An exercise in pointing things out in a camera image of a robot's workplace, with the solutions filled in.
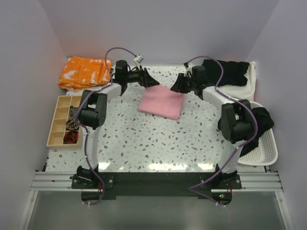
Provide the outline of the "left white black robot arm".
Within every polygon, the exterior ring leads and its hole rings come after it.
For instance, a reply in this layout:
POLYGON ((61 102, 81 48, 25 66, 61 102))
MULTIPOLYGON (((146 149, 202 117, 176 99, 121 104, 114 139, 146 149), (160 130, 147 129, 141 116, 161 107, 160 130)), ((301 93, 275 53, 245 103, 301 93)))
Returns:
POLYGON ((100 129, 106 121, 107 103, 115 97, 122 96, 129 83, 138 83, 144 88, 160 84, 141 65, 131 70, 127 61, 119 60, 115 64, 114 77, 108 85, 100 90, 85 90, 82 93, 82 99, 74 117, 83 132, 85 164, 77 168, 77 176, 89 188, 94 188, 99 182, 103 182, 98 175, 97 148, 100 129))

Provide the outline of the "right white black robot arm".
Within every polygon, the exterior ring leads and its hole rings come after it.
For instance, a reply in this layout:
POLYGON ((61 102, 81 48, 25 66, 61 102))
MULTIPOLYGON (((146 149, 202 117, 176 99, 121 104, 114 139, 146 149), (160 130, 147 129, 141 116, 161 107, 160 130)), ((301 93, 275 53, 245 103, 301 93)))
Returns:
POLYGON ((243 147, 257 135, 257 120, 248 100, 238 100, 220 91, 218 84, 224 75, 223 67, 220 67, 220 78, 216 84, 213 84, 206 80, 204 66, 190 66, 188 63, 184 66, 186 72, 178 74, 171 90, 179 93, 194 92, 201 100, 219 109, 218 129, 227 141, 221 159, 216 164, 216 172, 198 186, 214 182, 217 187, 225 188, 236 178, 238 160, 243 147))

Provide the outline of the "pink t-shirt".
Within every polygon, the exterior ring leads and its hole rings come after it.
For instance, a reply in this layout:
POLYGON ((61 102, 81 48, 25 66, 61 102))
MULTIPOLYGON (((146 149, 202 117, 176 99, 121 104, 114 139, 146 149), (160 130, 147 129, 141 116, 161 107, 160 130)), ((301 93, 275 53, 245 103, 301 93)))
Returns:
POLYGON ((183 100, 183 93, 162 85, 153 86, 144 90, 138 111, 178 120, 183 100))

